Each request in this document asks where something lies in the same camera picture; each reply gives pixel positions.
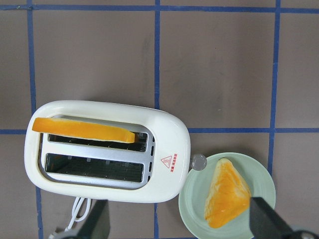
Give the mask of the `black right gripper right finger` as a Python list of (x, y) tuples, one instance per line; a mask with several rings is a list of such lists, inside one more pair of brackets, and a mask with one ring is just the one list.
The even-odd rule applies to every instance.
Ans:
[(293, 230), (262, 197), (250, 199), (249, 228), (255, 239), (317, 239), (319, 237), (307, 230)]

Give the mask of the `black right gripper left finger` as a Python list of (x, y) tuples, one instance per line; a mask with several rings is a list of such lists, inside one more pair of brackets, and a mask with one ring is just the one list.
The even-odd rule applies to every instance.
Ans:
[(54, 239), (107, 239), (110, 233), (108, 200), (98, 200), (82, 227), (53, 233)]

